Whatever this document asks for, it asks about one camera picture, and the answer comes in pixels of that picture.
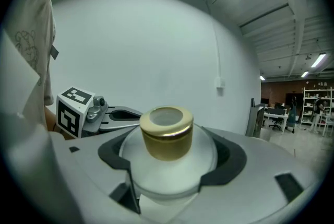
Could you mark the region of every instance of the black rubber pad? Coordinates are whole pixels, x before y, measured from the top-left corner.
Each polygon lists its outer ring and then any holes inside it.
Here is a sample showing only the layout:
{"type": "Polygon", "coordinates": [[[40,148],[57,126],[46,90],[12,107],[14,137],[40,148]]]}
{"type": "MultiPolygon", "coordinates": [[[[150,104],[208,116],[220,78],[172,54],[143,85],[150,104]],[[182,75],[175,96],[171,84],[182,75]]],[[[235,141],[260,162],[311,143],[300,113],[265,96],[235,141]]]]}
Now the black rubber pad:
{"type": "Polygon", "coordinates": [[[289,203],[304,191],[295,177],[290,173],[275,176],[275,179],[289,203]]]}
{"type": "Polygon", "coordinates": [[[80,149],[78,147],[73,146],[73,147],[70,147],[69,150],[71,152],[76,152],[76,151],[79,151],[80,149]]]}

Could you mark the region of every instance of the black and white marker cube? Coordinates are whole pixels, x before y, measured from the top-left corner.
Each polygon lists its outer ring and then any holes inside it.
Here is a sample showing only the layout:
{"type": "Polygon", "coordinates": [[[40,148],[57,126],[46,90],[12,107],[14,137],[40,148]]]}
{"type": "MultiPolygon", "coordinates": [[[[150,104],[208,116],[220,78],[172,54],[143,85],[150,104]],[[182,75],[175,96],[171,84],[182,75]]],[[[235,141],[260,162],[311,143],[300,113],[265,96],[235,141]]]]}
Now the black and white marker cube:
{"type": "Polygon", "coordinates": [[[74,138],[81,138],[88,109],[95,93],[70,87],[57,95],[57,125],[74,138]]]}

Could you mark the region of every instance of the gold jar lid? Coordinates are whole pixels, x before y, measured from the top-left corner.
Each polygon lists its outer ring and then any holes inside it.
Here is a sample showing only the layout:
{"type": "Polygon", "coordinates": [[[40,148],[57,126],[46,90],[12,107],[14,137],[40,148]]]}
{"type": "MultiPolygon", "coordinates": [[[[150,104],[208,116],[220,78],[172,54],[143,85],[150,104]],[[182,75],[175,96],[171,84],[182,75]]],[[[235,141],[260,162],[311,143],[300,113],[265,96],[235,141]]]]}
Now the gold jar lid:
{"type": "Polygon", "coordinates": [[[155,108],[143,114],[139,124],[146,148],[156,159],[177,160],[191,147],[194,117],[184,108],[155,108]]]}
{"type": "Polygon", "coordinates": [[[140,128],[148,135],[159,138],[178,136],[192,128],[193,115],[181,107],[158,107],[140,117],[140,128]]]}

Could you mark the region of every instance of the wall outlet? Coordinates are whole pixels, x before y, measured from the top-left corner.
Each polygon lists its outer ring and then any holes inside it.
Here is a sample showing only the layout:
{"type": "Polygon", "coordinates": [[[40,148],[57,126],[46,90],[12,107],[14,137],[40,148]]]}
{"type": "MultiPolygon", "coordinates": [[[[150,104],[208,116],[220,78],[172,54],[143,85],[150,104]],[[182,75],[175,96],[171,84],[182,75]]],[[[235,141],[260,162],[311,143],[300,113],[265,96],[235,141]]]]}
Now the wall outlet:
{"type": "Polygon", "coordinates": [[[225,88],[225,80],[221,77],[216,77],[214,84],[216,88],[225,88]]]}

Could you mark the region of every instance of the white shelving unit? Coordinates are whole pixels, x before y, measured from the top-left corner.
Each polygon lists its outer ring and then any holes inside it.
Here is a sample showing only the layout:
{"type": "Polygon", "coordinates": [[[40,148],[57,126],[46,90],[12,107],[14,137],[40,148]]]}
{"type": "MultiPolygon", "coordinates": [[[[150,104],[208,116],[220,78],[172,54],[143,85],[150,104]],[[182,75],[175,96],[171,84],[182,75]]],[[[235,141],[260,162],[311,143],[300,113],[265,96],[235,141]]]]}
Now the white shelving unit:
{"type": "Polygon", "coordinates": [[[303,106],[303,113],[302,113],[302,119],[300,126],[302,124],[312,124],[310,121],[313,111],[313,106],[315,103],[315,100],[317,99],[316,95],[321,96],[327,96],[327,98],[322,97],[322,100],[326,100],[329,106],[326,106],[325,108],[329,108],[329,112],[332,113],[332,109],[334,107],[332,106],[332,103],[334,102],[334,96],[333,96],[334,89],[305,89],[304,88],[304,106],[303,106]]]}

